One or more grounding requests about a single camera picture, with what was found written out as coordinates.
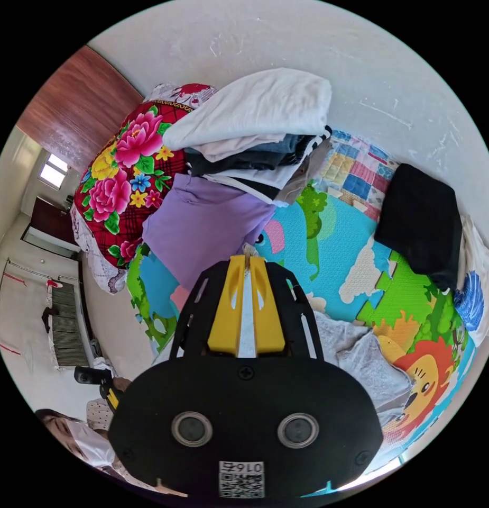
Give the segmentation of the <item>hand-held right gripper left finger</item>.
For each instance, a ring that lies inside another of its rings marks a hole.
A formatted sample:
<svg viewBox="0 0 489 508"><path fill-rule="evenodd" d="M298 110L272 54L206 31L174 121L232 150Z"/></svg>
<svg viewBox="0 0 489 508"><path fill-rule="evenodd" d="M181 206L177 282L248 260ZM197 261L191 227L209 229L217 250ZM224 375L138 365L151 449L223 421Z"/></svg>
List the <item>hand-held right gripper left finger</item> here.
<svg viewBox="0 0 489 508"><path fill-rule="evenodd" d="M232 256L207 346L212 353L238 353L241 337L245 256Z"/></svg>

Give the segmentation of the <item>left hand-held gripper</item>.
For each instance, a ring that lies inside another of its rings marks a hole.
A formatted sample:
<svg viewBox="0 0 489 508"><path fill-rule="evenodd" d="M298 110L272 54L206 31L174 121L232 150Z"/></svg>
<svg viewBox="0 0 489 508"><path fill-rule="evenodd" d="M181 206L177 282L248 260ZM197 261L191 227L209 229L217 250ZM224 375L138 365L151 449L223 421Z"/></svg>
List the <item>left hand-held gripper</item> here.
<svg viewBox="0 0 489 508"><path fill-rule="evenodd" d="M107 403L107 406L112 413L116 411L120 399L121 391L112 388L112 382L103 380L99 387L101 398Z"/></svg>

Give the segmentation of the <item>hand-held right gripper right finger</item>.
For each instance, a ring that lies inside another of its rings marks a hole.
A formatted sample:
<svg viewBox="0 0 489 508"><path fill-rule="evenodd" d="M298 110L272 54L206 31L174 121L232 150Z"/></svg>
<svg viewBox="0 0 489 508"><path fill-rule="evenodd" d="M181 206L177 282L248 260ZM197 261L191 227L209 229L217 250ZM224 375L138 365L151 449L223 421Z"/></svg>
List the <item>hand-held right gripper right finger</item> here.
<svg viewBox="0 0 489 508"><path fill-rule="evenodd" d="M255 351L257 354L283 353L285 339L263 258L250 258L250 276Z"/></svg>

